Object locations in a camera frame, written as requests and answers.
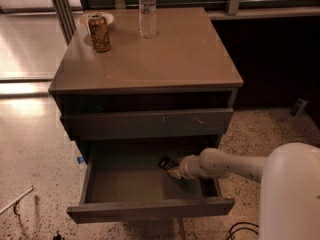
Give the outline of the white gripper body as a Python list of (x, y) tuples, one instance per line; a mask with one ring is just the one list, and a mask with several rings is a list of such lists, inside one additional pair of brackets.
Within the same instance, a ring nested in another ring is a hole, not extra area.
[(200, 177), (203, 170), (200, 167), (199, 157), (196, 155), (184, 157), (179, 163), (179, 171), (182, 177), (187, 180)]

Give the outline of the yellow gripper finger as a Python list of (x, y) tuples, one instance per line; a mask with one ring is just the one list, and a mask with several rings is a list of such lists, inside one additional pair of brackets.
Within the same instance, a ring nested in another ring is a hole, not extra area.
[(179, 171), (179, 169), (178, 169), (177, 167), (169, 169), (169, 170), (167, 171), (167, 173), (168, 173), (172, 178), (179, 179), (179, 180), (182, 179), (182, 174), (181, 174), (181, 172)]

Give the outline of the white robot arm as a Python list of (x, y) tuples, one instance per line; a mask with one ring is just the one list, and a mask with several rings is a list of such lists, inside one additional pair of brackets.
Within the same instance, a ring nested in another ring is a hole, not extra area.
[(320, 240), (320, 149), (303, 143), (277, 147), (266, 157), (206, 148), (172, 163), (176, 179), (237, 174), (260, 184), (259, 240)]

